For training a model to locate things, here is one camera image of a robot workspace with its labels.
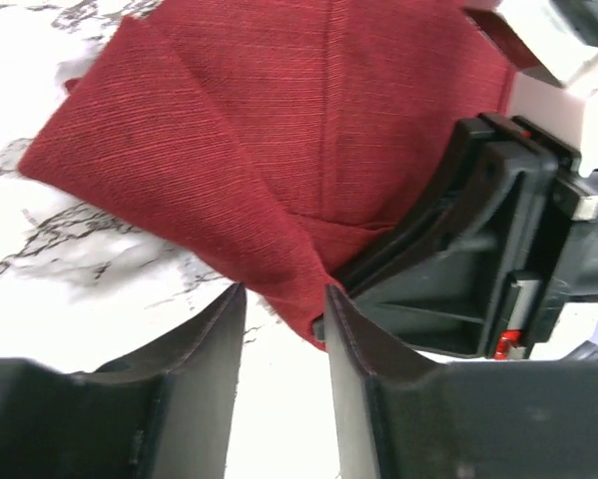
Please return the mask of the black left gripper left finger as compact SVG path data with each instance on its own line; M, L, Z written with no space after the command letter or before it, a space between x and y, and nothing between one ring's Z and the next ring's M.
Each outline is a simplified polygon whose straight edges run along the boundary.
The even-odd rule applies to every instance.
M91 373L0 358L0 478L197 478L225 473L247 295Z

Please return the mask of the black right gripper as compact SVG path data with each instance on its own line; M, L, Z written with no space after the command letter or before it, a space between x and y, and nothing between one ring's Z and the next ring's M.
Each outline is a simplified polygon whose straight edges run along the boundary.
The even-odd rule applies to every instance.
M362 314L414 348L528 354L567 303L598 303L598 169L582 177L580 163L520 116L460 120L412 210L334 276Z

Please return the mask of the red cloth napkin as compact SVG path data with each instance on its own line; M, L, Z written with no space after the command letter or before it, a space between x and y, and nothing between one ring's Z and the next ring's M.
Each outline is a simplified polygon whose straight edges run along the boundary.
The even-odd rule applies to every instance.
M125 18L20 172L195 253L312 340L511 70L456 1L166 1Z

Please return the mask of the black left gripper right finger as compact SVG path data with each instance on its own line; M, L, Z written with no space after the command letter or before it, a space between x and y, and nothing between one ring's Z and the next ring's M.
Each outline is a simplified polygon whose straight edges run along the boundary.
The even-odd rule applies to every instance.
M598 478L598 361L437 363L325 303L343 477Z

